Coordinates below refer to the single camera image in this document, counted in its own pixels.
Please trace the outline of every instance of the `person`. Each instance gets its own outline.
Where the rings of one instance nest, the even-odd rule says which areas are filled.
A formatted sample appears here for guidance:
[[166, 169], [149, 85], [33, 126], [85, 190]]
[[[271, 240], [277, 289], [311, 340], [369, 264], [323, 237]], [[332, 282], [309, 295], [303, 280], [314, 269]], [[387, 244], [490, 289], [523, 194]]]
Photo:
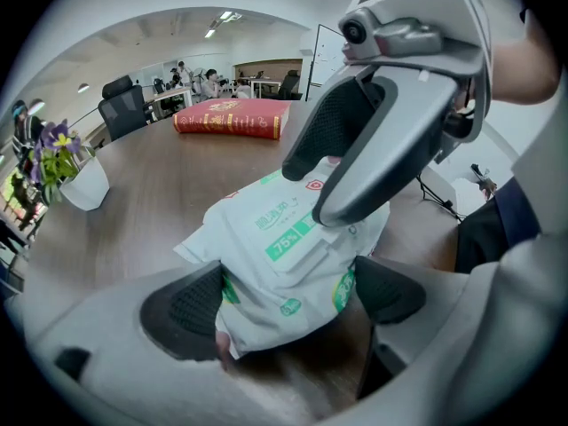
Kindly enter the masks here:
[[221, 87], [217, 83], [217, 71], [215, 69], [210, 69], [205, 73], [205, 78], [207, 79], [201, 84], [201, 96], [205, 99], [219, 98], [221, 96]]
[[[555, 94], [561, 66], [533, 12], [523, 10], [521, 20], [525, 23], [525, 38], [497, 45], [493, 51], [492, 99], [539, 104]], [[513, 177], [458, 226], [455, 270], [470, 273], [479, 264], [496, 262], [509, 249], [539, 232], [533, 209]]]
[[170, 87], [173, 89], [176, 87], [176, 85], [178, 85], [180, 78], [179, 78], [179, 74], [178, 74], [178, 69], [173, 67], [171, 70], [171, 80], [170, 80]]
[[240, 99], [250, 99], [252, 91], [250, 85], [246, 85], [243, 79], [237, 79], [237, 89], [234, 91], [234, 97]]
[[0, 243], [5, 245], [14, 254], [19, 254], [20, 249], [14, 246], [13, 241], [18, 243], [23, 249], [27, 246], [27, 243], [22, 240], [3, 219], [0, 219]]
[[16, 201], [18, 201], [21, 207], [26, 211], [26, 214], [22, 218], [20, 226], [18, 227], [21, 231], [23, 231], [26, 227], [28, 227], [32, 218], [36, 215], [36, 206], [41, 200], [41, 197], [38, 194], [37, 198], [34, 201], [31, 201], [28, 198], [28, 191], [24, 184], [24, 179], [15, 175], [12, 176], [12, 187], [14, 189], [14, 197], [16, 198]]
[[18, 158], [20, 172], [28, 177], [32, 168], [28, 155], [39, 140], [43, 125], [39, 118], [28, 115], [26, 103], [21, 99], [12, 106], [12, 117], [14, 119], [12, 148]]
[[177, 65], [179, 66], [179, 76], [181, 77], [182, 85], [184, 87], [191, 87], [193, 71], [185, 67], [183, 60], [180, 61]]

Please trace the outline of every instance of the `book spine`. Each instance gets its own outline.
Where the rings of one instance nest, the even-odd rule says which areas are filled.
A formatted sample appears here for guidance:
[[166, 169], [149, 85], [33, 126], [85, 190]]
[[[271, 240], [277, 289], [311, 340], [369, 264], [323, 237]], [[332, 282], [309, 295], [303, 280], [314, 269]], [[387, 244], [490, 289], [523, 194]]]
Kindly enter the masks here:
[[174, 115], [177, 132], [214, 132], [258, 138], [280, 139], [281, 115], [236, 114]]

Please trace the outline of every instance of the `whiteboard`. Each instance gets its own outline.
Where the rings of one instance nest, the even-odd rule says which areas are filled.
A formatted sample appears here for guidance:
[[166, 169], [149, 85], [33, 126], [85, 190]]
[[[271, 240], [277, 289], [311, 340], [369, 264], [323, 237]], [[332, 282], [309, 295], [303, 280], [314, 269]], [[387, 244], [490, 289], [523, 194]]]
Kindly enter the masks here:
[[319, 26], [318, 41], [313, 53], [313, 70], [311, 83], [322, 85], [335, 71], [343, 67], [343, 53], [341, 49], [345, 43], [343, 35]]

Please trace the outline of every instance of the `potted plant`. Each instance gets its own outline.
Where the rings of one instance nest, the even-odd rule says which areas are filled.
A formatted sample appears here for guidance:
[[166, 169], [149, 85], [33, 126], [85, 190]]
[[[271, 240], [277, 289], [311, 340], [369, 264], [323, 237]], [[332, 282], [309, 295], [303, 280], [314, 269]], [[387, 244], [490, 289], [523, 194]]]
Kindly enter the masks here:
[[66, 120], [45, 125], [30, 152], [32, 180], [43, 186], [48, 203], [53, 197], [60, 201], [63, 194], [79, 209], [96, 209], [108, 192], [107, 175], [94, 150], [82, 146], [81, 139], [68, 132]]

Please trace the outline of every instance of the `white flower pot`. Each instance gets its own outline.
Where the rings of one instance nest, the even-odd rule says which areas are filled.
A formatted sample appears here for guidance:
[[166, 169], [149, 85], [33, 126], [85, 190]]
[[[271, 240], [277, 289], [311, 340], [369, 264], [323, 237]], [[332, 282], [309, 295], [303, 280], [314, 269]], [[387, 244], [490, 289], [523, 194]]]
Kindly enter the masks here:
[[91, 158], [79, 174], [59, 189], [78, 209], [89, 211], [99, 207], [108, 193], [107, 174], [97, 158]]

